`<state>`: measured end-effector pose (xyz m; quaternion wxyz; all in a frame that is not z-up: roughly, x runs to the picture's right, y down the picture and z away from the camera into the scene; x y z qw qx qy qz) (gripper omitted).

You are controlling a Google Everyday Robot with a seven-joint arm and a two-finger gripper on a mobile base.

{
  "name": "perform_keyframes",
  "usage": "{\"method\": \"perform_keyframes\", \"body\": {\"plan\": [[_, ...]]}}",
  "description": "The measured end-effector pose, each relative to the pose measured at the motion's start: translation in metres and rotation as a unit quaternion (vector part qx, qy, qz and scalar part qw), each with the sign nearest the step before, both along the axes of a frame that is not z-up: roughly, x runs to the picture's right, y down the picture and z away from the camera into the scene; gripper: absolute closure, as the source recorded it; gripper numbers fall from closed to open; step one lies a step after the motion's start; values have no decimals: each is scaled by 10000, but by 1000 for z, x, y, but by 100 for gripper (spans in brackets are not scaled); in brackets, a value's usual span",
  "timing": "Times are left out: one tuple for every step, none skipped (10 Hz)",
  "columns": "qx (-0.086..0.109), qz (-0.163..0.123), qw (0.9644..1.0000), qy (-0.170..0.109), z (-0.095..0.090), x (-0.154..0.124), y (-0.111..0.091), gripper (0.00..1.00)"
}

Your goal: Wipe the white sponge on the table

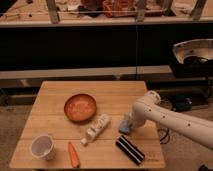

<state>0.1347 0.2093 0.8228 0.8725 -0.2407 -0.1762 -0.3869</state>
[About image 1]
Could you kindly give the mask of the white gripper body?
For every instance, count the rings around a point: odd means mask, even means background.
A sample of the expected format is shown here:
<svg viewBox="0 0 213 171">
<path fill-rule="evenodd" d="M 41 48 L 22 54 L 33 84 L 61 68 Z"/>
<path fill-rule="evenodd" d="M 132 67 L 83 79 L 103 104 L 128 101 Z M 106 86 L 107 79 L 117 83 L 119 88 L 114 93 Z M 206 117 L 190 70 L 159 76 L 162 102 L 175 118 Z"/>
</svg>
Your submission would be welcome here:
<svg viewBox="0 0 213 171">
<path fill-rule="evenodd" d="M 132 117 L 132 113 L 126 113 L 124 115 L 123 123 L 126 131 L 135 130 L 140 126 L 139 122 Z"/>
</svg>

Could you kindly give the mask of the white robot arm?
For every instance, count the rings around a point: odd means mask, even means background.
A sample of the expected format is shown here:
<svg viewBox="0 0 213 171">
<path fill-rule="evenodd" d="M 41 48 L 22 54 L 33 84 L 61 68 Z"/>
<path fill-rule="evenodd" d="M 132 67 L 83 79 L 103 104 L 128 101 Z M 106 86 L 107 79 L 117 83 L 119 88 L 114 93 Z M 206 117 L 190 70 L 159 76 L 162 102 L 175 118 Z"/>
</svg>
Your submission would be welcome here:
<svg viewBox="0 0 213 171">
<path fill-rule="evenodd" d="M 168 110 L 160 107 L 160 102 L 161 97 L 156 91 L 146 92 L 133 103 L 132 110 L 124 115 L 119 130 L 129 134 L 151 120 L 213 150 L 213 121 Z"/>
</svg>

